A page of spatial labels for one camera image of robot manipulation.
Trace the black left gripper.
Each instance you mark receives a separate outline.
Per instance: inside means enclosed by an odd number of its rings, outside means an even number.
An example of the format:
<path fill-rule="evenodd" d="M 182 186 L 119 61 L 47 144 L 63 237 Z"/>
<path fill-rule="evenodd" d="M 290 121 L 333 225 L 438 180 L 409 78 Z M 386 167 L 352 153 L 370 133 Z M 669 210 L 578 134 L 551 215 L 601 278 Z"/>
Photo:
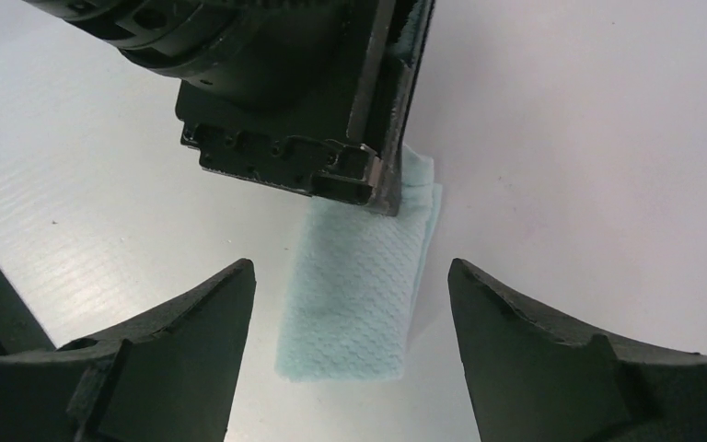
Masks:
<path fill-rule="evenodd" d="M 177 78 L 204 169 L 394 216 L 434 1 L 38 1 Z"/>

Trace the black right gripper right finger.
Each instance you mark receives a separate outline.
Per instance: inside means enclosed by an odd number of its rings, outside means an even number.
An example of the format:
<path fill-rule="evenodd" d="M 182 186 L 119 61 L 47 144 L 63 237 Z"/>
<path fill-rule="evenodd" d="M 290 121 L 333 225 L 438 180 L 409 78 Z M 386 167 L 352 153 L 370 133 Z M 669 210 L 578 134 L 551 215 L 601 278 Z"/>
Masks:
<path fill-rule="evenodd" d="M 605 331 L 463 259 L 450 306 L 483 441 L 707 441 L 707 355 Z"/>

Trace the light mint green towel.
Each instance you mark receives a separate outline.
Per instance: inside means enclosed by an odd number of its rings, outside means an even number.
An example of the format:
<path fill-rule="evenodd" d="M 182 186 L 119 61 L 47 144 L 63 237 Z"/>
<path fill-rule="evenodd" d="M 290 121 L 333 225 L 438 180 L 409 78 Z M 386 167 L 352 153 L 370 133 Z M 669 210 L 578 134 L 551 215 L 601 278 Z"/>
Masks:
<path fill-rule="evenodd" d="M 312 199 L 276 350 L 293 382 L 387 381 L 404 372 L 408 334 L 442 201 L 435 163 L 400 148 L 395 216 Z"/>

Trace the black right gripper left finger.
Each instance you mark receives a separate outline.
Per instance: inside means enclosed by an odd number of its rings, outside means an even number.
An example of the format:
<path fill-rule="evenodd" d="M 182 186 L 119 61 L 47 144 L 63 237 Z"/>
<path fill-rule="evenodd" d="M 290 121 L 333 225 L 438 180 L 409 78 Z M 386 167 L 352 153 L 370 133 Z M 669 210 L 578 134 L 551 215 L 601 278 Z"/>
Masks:
<path fill-rule="evenodd" d="M 0 441 L 222 441 L 256 288 L 241 259 L 61 348 L 0 355 Z"/>

